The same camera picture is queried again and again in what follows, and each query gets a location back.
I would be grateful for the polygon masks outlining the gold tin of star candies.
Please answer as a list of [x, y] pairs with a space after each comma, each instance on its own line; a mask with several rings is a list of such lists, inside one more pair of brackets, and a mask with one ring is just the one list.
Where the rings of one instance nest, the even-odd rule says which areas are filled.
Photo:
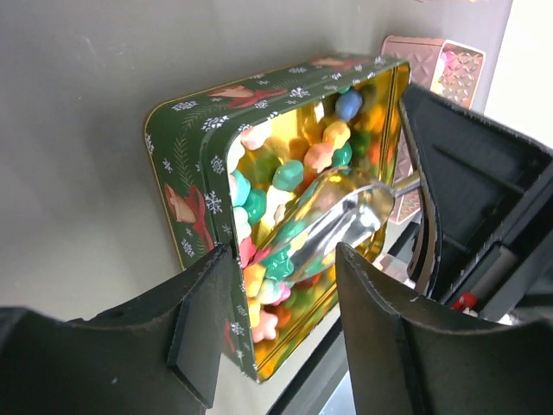
[[286, 221], [311, 182], [337, 166], [391, 183], [398, 101], [410, 63], [386, 55], [331, 54], [259, 73], [156, 106], [144, 140], [183, 266], [218, 244], [236, 253], [225, 353], [256, 382], [268, 380], [336, 305], [334, 255], [296, 282]]

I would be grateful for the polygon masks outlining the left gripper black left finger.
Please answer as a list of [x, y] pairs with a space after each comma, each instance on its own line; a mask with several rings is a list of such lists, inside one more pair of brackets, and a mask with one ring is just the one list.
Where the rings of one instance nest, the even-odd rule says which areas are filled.
[[4, 414], [202, 414], [212, 407], [232, 249], [93, 319], [1, 310]]

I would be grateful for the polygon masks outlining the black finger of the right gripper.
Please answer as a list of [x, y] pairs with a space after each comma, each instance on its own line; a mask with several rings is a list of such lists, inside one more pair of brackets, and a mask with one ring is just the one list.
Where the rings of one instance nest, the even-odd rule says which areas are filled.
[[552, 272], [552, 151], [418, 85], [400, 100], [421, 177], [410, 276], [448, 307], [513, 310]]

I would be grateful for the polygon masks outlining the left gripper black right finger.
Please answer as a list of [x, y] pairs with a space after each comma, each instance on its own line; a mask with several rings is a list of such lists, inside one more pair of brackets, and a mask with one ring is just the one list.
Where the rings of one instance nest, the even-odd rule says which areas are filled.
[[336, 248], [340, 318], [359, 414], [549, 414], [552, 324], [452, 310]]

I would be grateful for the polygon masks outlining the silver metal scoop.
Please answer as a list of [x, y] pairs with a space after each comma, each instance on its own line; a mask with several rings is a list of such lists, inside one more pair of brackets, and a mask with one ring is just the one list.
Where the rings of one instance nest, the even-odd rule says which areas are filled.
[[252, 263], [277, 281], [311, 278], [334, 264], [339, 243], [357, 247], [371, 238], [389, 220], [397, 198], [420, 184], [417, 171], [389, 186], [359, 167], [327, 169], [294, 200]]

